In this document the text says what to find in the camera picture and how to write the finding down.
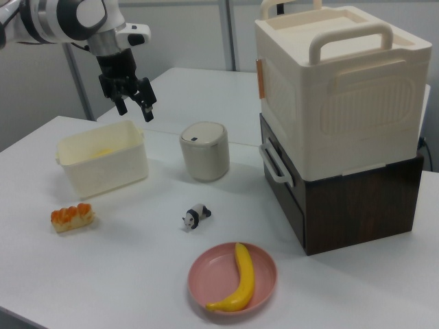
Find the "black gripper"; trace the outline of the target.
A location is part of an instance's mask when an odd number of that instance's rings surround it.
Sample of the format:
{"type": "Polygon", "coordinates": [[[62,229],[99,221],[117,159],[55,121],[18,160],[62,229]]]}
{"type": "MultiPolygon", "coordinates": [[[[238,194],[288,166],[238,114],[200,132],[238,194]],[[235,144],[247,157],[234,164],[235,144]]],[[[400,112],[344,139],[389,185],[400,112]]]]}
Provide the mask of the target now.
{"type": "Polygon", "coordinates": [[[145,122],[154,119],[153,105],[156,95],[147,77],[139,80],[136,77],[136,63],[131,49],[125,49],[109,56],[97,56],[102,71],[99,82],[103,94],[116,106],[120,116],[128,112],[123,100],[124,88],[129,90],[129,97],[141,109],[145,122]]]}

